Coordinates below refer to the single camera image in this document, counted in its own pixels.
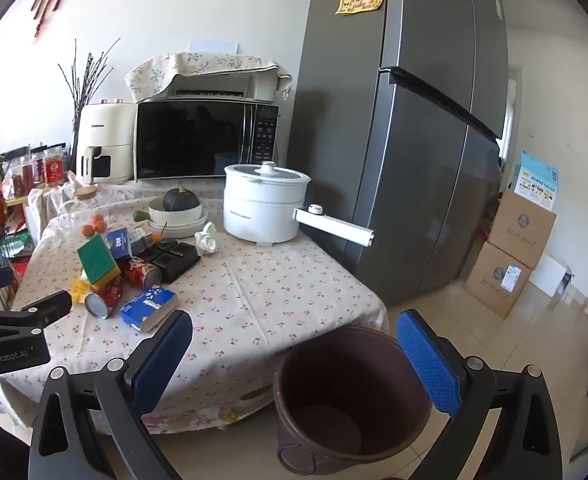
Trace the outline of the blue tissue pack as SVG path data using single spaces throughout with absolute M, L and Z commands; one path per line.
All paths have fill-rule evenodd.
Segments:
M 177 304 L 178 295 L 175 292 L 155 285 L 127 302 L 120 309 L 120 315 L 123 322 L 134 330 L 149 333 L 175 310 Z

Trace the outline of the dark blue snack box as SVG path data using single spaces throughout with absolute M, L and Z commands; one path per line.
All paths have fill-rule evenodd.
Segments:
M 127 228 L 111 230 L 106 234 L 106 243 L 115 260 L 131 257 L 129 233 Z

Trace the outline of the light blue milk carton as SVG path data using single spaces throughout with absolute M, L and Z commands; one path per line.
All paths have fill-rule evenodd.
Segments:
M 142 252 L 145 252 L 146 249 L 149 249 L 156 244 L 153 241 L 153 233 L 151 231 L 146 231 L 141 226 L 129 230 L 128 233 L 131 256 L 140 255 Z

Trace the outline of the orange peel with stem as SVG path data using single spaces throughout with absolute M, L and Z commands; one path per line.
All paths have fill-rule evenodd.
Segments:
M 152 229 L 153 241 L 155 243 L 161 242 L 165 238 L 165 232 L 166 232 L 166 229 L 167 229 L 167 224 L 155 224 L 155 223 L 151 223 L 149 226 Z

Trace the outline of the brown round trash bin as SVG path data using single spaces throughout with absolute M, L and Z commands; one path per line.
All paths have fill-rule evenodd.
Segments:
M 277 459 L 323 476 L 408 448 L 431 400 L 398 342 L 348 325 L 292 348 L 274 375 Z

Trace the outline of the yellow crumpled wrapper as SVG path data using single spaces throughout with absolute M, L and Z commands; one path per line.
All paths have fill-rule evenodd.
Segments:
M 77 278 L 73 280 L 70 288 L 70 296 L 74 304 L 84 304 L 86 296 L 94 292 L 93 286 L 88 280 L 85 271 L 82 271 Z

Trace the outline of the red can lower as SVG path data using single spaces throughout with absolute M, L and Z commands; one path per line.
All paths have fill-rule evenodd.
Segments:
M 120 275 L 107 283 L 97 292 L 88 292 L 83 303 L 93 318 L 106 320 L 112 310 L 118 306 L 123 293 L 123 280 Z

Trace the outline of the red can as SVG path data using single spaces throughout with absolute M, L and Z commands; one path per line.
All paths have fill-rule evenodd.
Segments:
M 88 292 L 83 303 L 93 318 L 106 320 L 112 310 L 118 306 L 123 293 L 123 280 L 120 275 L 107 283 L 97 292 Z
M 159 286 L 163 280 L 163 274 L 157 266 L 141 258 L 122 258 L 117 261 L 123 278 L 133 286 L 148 289 Z

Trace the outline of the green and yellow sponge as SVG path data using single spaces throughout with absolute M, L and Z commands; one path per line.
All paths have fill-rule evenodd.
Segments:
M 119 266 L 105 240 L 95 234 L 77 249 L 77 255 L 88 282 L 95 290 L 104 288 L 120 275 Z

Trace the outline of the cherry print tablecloth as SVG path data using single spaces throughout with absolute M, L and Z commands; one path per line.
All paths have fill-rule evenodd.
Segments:
M 295 344 L 352 323 L 388 332 L 382 301 L 305 234 L 271 247 L 238 240 L 222 226 L 222 190 L 187 186 L 204 199 L 217 228 L 218 251 L 202 256 L 168 285 L 178 295 L 177 307 L 191 316 L 194 336 L 157 408 L 143 417 L 151 434 L 222 427 L 264 408 L 272 400 L 273 374 Z M 57 229 L 51 212 L 13 309 L 70 289 L 81 273 L 81 226 L 94 214 L 101 214 L 108 228 L 130 230 L 134 210 L 143 209 L 157 193 L 151 184 L 105 185 L 97 207 L 70 230 Z M 0 413 L 31 427 L 54 366 L 70 373 L 93 372 L 112 358 L 129 356 L 149 334 L 124 324 L 115 310 L 99 320 L 75 304 L 65 318 L 48 326 L 50 363 L 0 376 Z

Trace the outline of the orange tangerine one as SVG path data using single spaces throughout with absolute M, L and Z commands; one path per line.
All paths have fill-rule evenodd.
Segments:
M 81 231 L 85 237 L 91 237 L 95 234 L 94 226 L 91 226 L 91 224 L 86 224 L 85 226 L 82 226 Z

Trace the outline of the red can upper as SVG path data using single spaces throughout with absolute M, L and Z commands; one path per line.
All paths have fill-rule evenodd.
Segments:
M 141 258 L 122 258 L 117 261 L 123 278 L 133 286 L 148 289 L 159 286 L 163 280 L 163 274 L 157 266 Z

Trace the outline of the glass jar with cork lid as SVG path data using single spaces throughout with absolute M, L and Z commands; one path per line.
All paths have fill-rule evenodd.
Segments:
M 88 217 L 88 212 L 97 207 L 97 195 L 100 187 L 90 184 L 76 188 L 70 200 L 60 205 L 56 214 L 56 228 L 70 230 Z

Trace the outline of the red label spice jar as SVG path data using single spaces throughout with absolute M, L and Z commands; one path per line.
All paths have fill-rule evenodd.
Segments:
M 52 146 L 44 152 L 44 171 L 47 186 L 65 181 L 65 150 L 61 146 Z

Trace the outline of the black plastic tray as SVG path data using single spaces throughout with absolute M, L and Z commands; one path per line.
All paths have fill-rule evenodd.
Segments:
M 143 261 L 152 263 L 161 273 L 161 281 L 171 284 L 192 269 L 201 256 L 191 244 L 179 240 L 160 240 L 137 255 Z

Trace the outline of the stack of white plates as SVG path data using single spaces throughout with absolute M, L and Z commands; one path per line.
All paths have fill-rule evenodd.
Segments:
M 207 212 L 204 212 L 201 218 L 192 222 L 181 224 L 181 226 L 170 226 L 169 223 L 157 224 L 151 220 L 144 221 L 143 226 L 145 226 L 145 228 L 149 228 L 152 233 L 161 235 L 162 237 L 182 240 L 182 238 L 191 237 L 196 232 L 202 231 L 202 229 L 205 228 L 207 222 L 208 214 Z

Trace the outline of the lower cardboard box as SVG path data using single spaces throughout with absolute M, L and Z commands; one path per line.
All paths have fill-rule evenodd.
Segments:
M 500 318 L 506 318 L 532 270 L 503 250 L 485 242 L 464 289 Z

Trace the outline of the cardboard box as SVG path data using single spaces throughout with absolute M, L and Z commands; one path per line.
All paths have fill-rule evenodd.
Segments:
M 512 191 L 502 194 L 488 242 L 534 270 L 546 249 L 556 214 Z
M 532 270 L 503 250 L 485 242 L 464 289 L 500 318 L 506 318 Z

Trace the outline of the dark green pumpkin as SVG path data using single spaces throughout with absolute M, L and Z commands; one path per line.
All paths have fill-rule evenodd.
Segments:
M 199 198 L 182 184 L 175 188 L 170 188 L 163 197 L 163 207 L 165 211 L 184 211 L 191 210 L 201 204 Z

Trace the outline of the crumpled white tissue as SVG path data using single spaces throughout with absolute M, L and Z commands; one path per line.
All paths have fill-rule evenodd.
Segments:
M 218 251 L 217 229 L 208 221 L 200 231 L 194 234 L 194 244 L 198 255 L 212 255 Z

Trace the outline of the white flat box on floor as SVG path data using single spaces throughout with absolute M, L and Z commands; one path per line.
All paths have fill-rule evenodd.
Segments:
M 553 298 L 565 294 L 572 278 L 574 278 L 574 273 L 569 266 L 552 256 L 543 254 L 528 281 L 544 294 Z

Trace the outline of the cream air fryer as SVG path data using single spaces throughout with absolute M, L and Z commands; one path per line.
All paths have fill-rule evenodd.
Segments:
M 85 184 L 123 184 L 133 178 L 136 105 L 88 104 L 81 113 L 76 174 Z

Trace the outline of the black microwave oven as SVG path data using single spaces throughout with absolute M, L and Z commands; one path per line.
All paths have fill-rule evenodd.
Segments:
M 223 177 L 273 159 L 279 108 L 243 99 L 149 99 L 137 105 L 136 180 Z

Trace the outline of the upper cardboard box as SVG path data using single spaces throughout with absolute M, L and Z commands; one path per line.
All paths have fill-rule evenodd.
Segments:
M 556 214 L 512 191 L 502 194 L 488 242 L 534 270 L 546 249 Z

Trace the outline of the dried twigs in vase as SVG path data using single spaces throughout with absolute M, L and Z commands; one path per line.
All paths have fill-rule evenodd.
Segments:
M 75 39 L 73 40 L 72 61 L 68 70 L 65 70 L 60 64 L 57 65 L 62 73 L 62 78 L 64 78 L 72 99 L 72 141 L 69 152 L 71 171 L 76 171 L 77 168 L 82 110 L 90 104 L 96 91 L 100 89 L 100 86 L 105 79 L 111 74 L 112 68 L 107 67 L 108 56 L 111 50 L 117 46 L 119 41 L 120 39 L 116 39 L 109 48 L 100 52 L 99 55 L 94 55 L 92 52 L 88 52 L 84 67 L 78 68 L 78 40 Z

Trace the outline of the white electric cooking pot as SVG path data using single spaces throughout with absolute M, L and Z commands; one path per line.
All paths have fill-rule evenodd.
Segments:
M 262 245 L 289 242 L 299 227 L 310 226 L 363 247 L 374 232 L 328 216 L 322 206 L 305 204 L 311 179 L 275 162 L 224 168 L 223 226 L 229 234 Z

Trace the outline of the light blue printed box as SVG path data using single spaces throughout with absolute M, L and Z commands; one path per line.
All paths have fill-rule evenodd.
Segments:
M 560 190 L 559 170 L 522 152 L 520 162 L 514 169 L 511 190 L 516 195 L 552 211 Z

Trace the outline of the floral cloth cover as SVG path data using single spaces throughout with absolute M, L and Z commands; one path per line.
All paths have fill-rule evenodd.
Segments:
M 239 75 L 269 73 L 277 77 L 275 90 L 285 99 L 293 85 L 293 77 L 279 63 L 254 55 L 177 52 L 149 58 L 124 76 L 126 88 L 136 102 L 159 96 L 167 90 L 175 76 Z

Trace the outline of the white printer under cloth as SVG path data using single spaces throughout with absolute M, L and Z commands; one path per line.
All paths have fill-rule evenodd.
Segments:
M 273 102 L 277 95 L 278 83 L 279 78 L 274 70 L 256 73 L 177 75 L 159 95 L 163 98 L 213 96 L 216 99 L 230 98 Z

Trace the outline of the grey refrigerator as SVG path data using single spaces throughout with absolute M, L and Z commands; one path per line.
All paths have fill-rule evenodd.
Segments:
M 502 0 L 310 0 L 286 161 L 307 199 L 374 232 L 313 239 L 394 306 L 458 278 L 500 172 Z

